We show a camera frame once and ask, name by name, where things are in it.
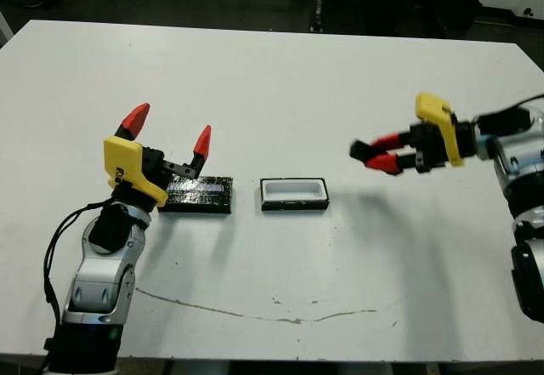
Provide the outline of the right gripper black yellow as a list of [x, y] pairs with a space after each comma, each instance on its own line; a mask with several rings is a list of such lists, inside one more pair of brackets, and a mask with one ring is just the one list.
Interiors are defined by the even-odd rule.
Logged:
[[379, 137], [371, 146], [400, 149], [410, 144], [416, 154], [370, 154], [365, 158], [367, 168], [389, 175], [411, 168], [426, 173], [446, 163], [454, 168], [462, 167], [466, 158], [476, 155], [474, 125], [470, 121], [459, 122], [447, 100], [421, 92], [416, 97], [415, 111], [419, 122], [410, 125], [410, 132]]

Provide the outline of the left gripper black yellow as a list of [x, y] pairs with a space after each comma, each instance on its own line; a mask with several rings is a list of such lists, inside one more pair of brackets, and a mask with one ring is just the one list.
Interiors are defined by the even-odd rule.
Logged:
[[212, 127], [206, 125], [195, 143], [189, 164], [176, 164], [164, 159], [162, 151], [129, 141], [135, 140], [149, 113], [150, 105], [135, 107], [115, 132], [104, 141], [105, 171], [109, 175], [112, 196], [150, 212], [164, 207], [167, 187], [174, 176], [196, 179], [208, 158]]

